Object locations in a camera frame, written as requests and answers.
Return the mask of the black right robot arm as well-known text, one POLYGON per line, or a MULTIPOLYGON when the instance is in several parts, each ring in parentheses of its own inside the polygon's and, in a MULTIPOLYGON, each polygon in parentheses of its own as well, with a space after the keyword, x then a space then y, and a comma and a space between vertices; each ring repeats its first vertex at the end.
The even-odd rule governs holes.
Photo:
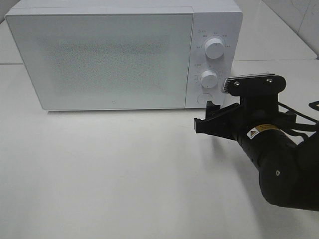
POLYGON ((296 122, 299 113, 279 111, 275 95, 241 97, 225 108, 207 102, 196 133, 238 142, 259 172, 265 200, 276 206, 319 209, 319 123, 296 122))

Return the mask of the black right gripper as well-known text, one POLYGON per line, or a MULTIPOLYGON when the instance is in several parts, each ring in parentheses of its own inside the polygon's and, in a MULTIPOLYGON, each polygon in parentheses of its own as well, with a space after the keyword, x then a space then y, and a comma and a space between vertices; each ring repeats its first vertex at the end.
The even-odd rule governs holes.
POLYGON ((194 119, 196 133, 235 141, 288 141, 296 136, 289 123, 296 122, 291 110, 279 111, 278 96, 240 97, 240 103, 221 108, 206 102, 205 119, 194 119))

